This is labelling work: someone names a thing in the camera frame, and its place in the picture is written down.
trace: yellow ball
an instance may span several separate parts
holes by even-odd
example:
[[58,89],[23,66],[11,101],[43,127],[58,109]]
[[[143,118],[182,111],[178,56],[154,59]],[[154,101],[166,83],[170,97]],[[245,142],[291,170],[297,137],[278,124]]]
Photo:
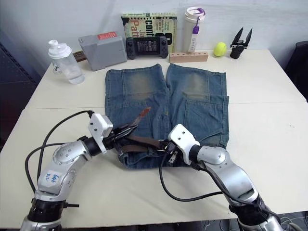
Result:
[[224,42],[219,42],[214,48],[214,55],[221,57],[226,53],[226,51],[227,51],[227,45]]

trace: clear plastic bottle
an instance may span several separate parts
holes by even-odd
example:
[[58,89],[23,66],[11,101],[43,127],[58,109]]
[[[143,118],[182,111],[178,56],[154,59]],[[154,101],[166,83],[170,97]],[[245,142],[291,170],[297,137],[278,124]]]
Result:
[[57,40],[50,40],[48,44],[50,45],[48,55],[51,57],[55,68],[60,68],[70,83],[82,83],[85,76],[72,54],[72,49],[66,43],[59,44]]

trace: faded denim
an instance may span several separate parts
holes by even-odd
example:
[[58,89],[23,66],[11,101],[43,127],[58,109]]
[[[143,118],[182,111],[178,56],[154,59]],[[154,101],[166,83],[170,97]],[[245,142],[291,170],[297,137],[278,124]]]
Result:
[[[133,121],[146,107],[150,112],[134,135],[158,140],[168,138],[183,124],[201,145],[226,148],[229,139],[226,74],[170,64],[166,81],[159,64],[139,69],[109,70],[105,78],[106,115],[114,128]],[[126,153],[119,157],[133,169],[159,167],[164,154]],[[184,166],[178,158],[174,166]]]

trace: white wall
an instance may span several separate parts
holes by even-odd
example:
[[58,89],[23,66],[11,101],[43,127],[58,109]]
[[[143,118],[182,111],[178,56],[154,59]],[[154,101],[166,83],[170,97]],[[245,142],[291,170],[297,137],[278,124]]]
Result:
[[43,74],[50,63],[49,40],[79,51],[78,37],[123,31],[124,12],[177,12],[180,45],[182,15],[195,5],[206,11],[197,49],[213,49],[219,41],[229,45],[242,26],[244,38],[253,27],[249,49],[270,49],[285,67],[295,43],[308,40],[306,0],[0,0],[0,26]]

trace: book cover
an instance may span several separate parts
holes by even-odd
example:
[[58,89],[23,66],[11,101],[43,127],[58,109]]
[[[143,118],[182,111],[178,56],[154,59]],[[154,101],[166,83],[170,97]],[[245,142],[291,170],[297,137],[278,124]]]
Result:
[[125,13],[122,22],[125,37],[158,37],[168,40],[169,52],[175,51],[177,36],[176,13]]

